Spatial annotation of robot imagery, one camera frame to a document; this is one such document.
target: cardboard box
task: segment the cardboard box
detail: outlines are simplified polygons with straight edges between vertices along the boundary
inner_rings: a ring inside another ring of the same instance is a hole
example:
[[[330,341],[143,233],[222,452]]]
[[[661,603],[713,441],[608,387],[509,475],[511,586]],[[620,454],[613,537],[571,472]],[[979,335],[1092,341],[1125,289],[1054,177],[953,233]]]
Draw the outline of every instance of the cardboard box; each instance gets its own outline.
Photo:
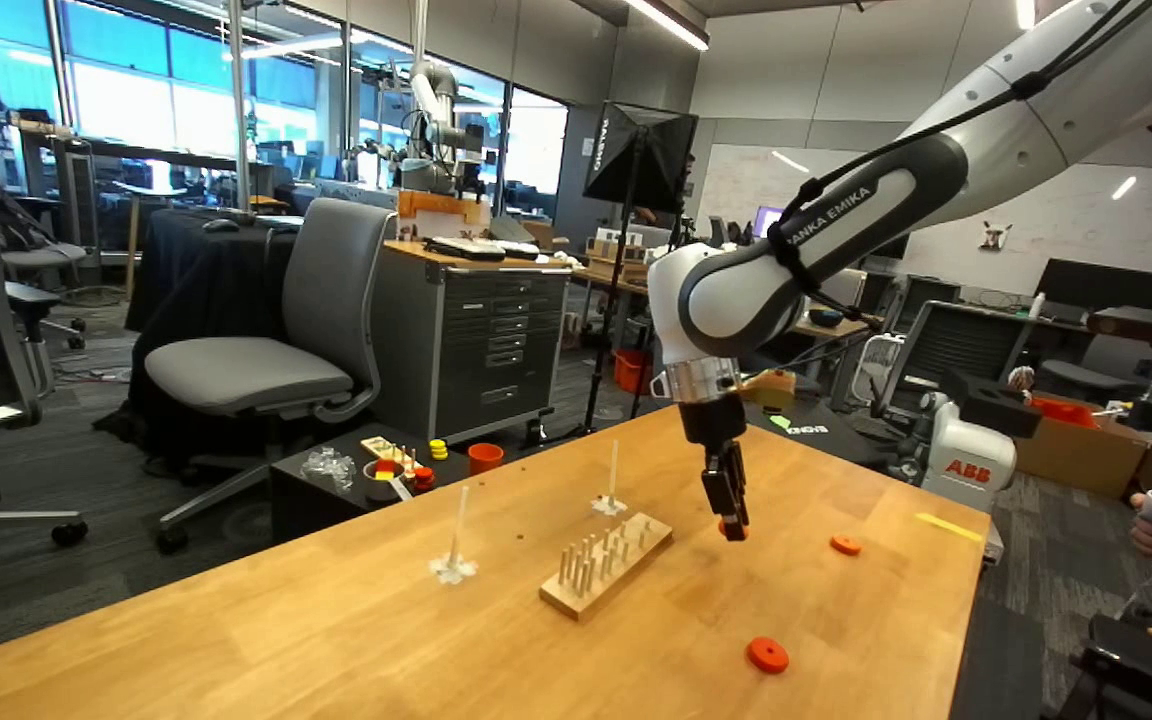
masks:
[[[1121,499],[1149,444],[1149,431],[1113,418],[1080,427],[1046,416],[1031,436],[1016,441],[1016,472]]]

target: wooden stand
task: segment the wooden stand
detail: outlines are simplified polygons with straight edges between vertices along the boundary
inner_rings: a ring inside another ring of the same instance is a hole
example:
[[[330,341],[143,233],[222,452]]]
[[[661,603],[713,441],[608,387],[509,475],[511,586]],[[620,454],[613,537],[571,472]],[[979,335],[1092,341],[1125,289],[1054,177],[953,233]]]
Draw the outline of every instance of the wooden stand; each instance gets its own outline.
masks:
[[[646,511],[608,524],[560,552],[560,571],[539,582],[539,594],[582,621],[595,600],[630,580],[630,571],[664,548],[667,537],[671,527]]]

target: desk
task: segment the desk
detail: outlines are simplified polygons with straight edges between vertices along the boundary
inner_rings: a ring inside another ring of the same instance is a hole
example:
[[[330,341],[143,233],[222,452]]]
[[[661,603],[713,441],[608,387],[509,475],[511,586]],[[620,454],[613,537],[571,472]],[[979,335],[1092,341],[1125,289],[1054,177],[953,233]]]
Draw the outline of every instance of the desk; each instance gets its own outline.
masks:
[[[550,406],[570,268],[465,261],[390,238],[377,268],[373,410],[450,444],[529,422]]]
[[[671,544],[571,624],[536,586],[602,527],[613,441]],[[462,502],[428,490],[0,645],[0,717],[949,717],[988,517],[759,427],[744,463],[727,544],[671,406],[604,427],[477,475],[472,582],[428,576]],[[748,666],[754,635],[791,673]]]

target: wooden table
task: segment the wooden table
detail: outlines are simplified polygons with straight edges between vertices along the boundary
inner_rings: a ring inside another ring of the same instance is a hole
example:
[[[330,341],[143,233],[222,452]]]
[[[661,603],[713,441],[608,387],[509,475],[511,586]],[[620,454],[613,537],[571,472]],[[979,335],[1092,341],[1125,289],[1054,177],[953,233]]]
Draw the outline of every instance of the wooden table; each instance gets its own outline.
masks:
[[[555,552],[623,499],[671,544],[582,624]],[[671,406],[0,645],[0,717],[949,717],[988,517],[806,444],[744,436],[754,541],[721,541]],[[827,548],[831,532],[864,557]],[[785,675],[744,659],[791,650]]]

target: lamp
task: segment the lamp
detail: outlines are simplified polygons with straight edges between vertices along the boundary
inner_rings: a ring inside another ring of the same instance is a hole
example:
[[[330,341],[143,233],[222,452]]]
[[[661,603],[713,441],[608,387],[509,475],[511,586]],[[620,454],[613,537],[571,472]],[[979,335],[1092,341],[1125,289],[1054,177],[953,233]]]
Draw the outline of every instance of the lamp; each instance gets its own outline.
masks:
[[[623,0],[630,9],[646,13],[654,25],[661,25],[667,34],[691,45],[695,53],[708,53],[705,27],[689,25],[679,13],[671,13],[664,0]]]

